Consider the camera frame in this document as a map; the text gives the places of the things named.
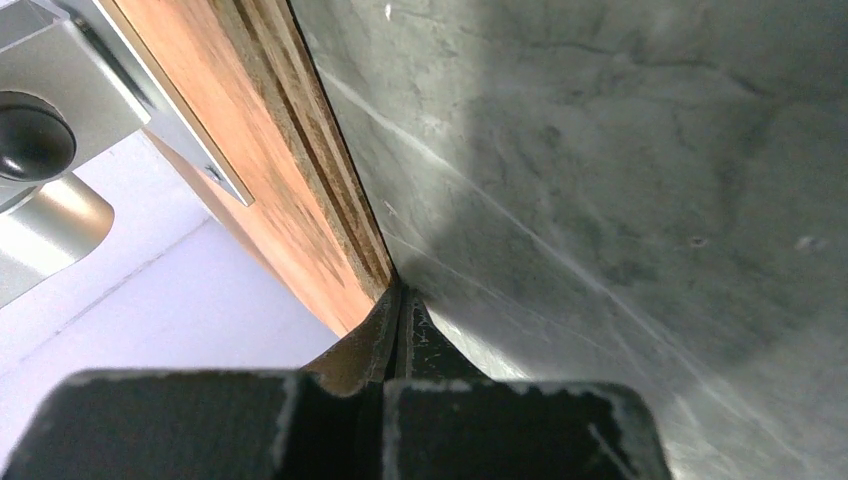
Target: wooden door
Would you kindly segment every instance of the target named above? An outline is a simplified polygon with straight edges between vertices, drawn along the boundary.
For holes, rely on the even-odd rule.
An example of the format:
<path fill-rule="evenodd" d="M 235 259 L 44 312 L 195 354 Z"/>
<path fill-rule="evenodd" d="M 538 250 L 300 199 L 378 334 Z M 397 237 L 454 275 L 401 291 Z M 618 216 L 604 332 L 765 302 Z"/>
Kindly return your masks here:
<path fill-rule="evenodd" d="M 393 267 L 286 2 L 106 0 L 255 198 L 244 207 L 154 143 L 218 219 L 343 335 Z"/>

